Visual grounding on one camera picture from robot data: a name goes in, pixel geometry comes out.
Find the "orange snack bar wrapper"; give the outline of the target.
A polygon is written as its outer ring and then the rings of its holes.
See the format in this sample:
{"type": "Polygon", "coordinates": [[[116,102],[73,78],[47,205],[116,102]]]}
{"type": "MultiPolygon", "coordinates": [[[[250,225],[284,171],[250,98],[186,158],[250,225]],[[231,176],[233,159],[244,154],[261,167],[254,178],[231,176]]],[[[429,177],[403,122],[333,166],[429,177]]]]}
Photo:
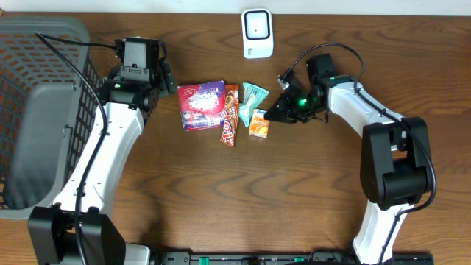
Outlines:
{"type": "Polygon", "coordinates": [[[234,147],[238,126],[239,92],[238,85],[225,85],[224,122],[220,141],[234,147]]]}

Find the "small orange box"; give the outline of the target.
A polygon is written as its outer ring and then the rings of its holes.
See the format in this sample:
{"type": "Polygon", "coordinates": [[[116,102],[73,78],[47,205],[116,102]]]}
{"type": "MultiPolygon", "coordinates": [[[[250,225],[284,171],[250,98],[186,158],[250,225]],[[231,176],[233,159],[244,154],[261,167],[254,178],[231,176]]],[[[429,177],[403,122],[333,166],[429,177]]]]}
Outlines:
{"type": "Polygon", "coordinates": [[[261,109],[253,110],[252,118],[249,124],[249,135],[259,137],[259,138],[268,137],[270,121],[264,118],[265,114],[266,114],[265,110],[261,110],[261,109]]]}

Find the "teal snack wrapper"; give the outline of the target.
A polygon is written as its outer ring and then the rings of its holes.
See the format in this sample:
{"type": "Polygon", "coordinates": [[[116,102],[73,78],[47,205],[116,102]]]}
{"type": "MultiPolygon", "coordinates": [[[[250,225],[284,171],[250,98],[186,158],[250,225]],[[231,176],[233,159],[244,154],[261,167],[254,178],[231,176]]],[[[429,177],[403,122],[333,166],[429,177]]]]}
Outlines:
{"type": "Polygon", "coordinates": [[[253,110],[269,95],[265,88],[253,85],[248,82],[243,83],[243,102],[239,105],[239,118],[244,126],[248,127],[252,118],[253,110]]]}

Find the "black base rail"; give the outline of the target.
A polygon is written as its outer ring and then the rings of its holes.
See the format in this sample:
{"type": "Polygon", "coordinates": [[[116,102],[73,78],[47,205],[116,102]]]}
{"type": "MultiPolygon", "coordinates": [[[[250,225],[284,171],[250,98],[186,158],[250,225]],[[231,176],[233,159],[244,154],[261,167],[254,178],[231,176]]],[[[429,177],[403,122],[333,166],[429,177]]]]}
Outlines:
{"type": "Polygon", "coordinates": [[[359,264],[346,252],[323,252],[313,254],[190,254],[167,252],[150,256],[149,264],[156,265],[284,265],[284,264],[359,264]]]}

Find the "red purple snack pack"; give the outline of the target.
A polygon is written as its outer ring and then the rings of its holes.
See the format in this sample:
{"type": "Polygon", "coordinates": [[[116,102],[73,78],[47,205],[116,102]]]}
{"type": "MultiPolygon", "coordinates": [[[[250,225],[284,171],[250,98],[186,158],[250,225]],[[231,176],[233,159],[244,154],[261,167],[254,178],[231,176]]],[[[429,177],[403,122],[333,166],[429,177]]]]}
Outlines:
{"type": "Polygon", "coordinates": [[[224,121],[225,83],[223,80],[177,88],[183,129],[206,130],[224,121]]]}

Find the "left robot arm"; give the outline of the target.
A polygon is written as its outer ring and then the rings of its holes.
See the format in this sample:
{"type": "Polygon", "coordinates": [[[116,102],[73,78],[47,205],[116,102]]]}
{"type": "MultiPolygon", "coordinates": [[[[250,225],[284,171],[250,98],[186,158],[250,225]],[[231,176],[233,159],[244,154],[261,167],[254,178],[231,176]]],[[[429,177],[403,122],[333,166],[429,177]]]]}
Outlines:
{"type": "Polygon", "coordinates": [[[112,222],[116,190],[130,151],[160,96],[175,93],[161,40],[115,41],[121,63],[99,89],[82,80],[96,118],[77,166],[47,207],[33,208],[28,229],[39,264],[159,264],[145,244],[127,243],[112,222]]]}

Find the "grey plastic mesh basket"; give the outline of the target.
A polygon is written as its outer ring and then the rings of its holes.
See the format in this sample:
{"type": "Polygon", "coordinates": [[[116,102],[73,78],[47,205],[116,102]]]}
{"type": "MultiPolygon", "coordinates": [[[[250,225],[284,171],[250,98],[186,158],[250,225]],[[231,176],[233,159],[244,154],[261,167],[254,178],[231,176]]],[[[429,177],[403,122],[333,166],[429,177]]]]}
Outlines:
{"type": "Polygon", "coordinates": [[[26,219],[47,207],[71,176],[88,140],[96,103],[75,70],[36,33],[48,36],[98,89],[90,35],[74,18],[1,19],[1,217],[26,219]]]}

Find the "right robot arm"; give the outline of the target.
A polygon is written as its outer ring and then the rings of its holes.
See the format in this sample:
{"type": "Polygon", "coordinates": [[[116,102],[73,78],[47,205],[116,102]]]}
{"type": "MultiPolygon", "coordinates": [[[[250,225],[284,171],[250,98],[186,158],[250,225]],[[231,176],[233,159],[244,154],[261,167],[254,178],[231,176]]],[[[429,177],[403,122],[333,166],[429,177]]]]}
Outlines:
{"type": "Polygon", "coordinates": [[[385,264],[410,213],[431,205],[436,172],[428,128],[419,117],[406,118],[388,109],[364,89],[358,77],[340,75],[330,54],[307,60],[311,89],[303,93],[294,70],[278,77],[283,89],[265,119],[306,123],[318,113],[334,114],[361,138],[360,181],[368,203],[353,239],[358,264],[385,264]]]}

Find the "white barcode scanner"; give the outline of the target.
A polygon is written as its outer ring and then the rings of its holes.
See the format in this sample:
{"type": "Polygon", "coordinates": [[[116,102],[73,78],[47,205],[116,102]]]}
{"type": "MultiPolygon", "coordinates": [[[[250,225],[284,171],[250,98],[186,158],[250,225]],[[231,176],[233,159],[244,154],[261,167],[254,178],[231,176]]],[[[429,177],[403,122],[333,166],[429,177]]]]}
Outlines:
{"type": "Polygon", "coordinates": [[[246,59],[271,57],[274,51],[272,14],[265,8],[248,9],[241,14],[243,54],[246,59]]]}

